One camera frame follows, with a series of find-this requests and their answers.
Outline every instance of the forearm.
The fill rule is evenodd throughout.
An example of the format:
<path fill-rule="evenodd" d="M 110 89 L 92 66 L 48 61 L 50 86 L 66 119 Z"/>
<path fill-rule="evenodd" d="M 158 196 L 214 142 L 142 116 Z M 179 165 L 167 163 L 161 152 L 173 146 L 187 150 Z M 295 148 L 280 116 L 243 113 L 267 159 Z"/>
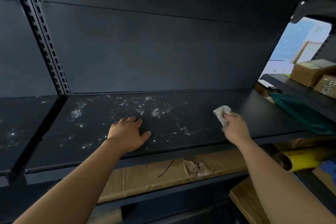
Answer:
<path fill-rule="evenodd" d="M 272 224 L 336 223 L 333 214 L 256 143 L 244 140 L 237 146 Z"/>
<path fill-rule="evenodd" d="M 113 141 L 105 141 L 21 215 L 15 224 L 85 224 L 122 155 L 123 152 Z"/>

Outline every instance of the hand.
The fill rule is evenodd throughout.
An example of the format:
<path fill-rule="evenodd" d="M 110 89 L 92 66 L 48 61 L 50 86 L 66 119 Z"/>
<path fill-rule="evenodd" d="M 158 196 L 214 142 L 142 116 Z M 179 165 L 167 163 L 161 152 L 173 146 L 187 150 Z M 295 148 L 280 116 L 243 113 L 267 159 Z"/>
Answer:
<path fill-rule="evenodd" d="M 139 128 L 142 119 L 136 119 L 135 116 L 122 118 L 119 122 L 112 124 L 108 132 L 107 141 L 114 142 L 116 147 L 120 147 L 123 154 L 142 146 L 151 135 L 150 131 L 140 135 Z"/>
<path fill-rule="evenodd" d="M 252 140 L 246 122 L 237 113 L 224 114 L 224 118 L 228 124 L 223 128 L 225 137 L 233 144 L 239 144 Z"/>

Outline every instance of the white rag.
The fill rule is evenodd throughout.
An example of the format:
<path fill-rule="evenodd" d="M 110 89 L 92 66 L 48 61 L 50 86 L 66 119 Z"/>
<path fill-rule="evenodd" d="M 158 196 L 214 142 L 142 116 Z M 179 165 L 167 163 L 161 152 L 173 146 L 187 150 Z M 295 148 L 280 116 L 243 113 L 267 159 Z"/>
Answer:
<path fill-rule="evenodd" d="M 225 127 L 228 121 L 223 117 L 223 114 L 231 114 L 231 108 L 227 105 L 223 105 L 216 110 L 213 110 L 213 113 L 217 116 L 223 127 Z"/>

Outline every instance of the green cloth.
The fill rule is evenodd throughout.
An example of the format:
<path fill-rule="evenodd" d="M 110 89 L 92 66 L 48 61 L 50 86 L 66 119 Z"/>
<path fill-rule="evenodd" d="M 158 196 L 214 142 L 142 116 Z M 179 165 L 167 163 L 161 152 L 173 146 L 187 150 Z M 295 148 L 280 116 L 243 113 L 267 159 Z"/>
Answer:
<path fill-rule="evenodd" d="M 279 93 L 269 94 L 273 101 L 294 119 L 304 124 L 307 129 L 318 135 L 335 135 L 334 122 L 295 98 Z"/>

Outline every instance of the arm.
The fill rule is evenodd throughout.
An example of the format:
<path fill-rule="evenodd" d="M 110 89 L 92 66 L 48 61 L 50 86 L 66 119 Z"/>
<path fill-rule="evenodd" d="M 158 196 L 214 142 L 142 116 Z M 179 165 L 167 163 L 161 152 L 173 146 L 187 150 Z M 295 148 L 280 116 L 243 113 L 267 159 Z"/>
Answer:
<path fill-rule="evenodd" d="M 243 155 L 261 205 L 272 224 L 336 223 L 336 217 L 306 188 L 282 169 L 250 137 L 246 123 L 233 113 L 225 137 Z"/>
<path fill-rule="evenodd" d="M 149 131 L 140 136 L 141 123 L 132 116 L 113 124 L 107 140 L 14 224 L 85 224 L 118 160 L 150 137 Z"/>

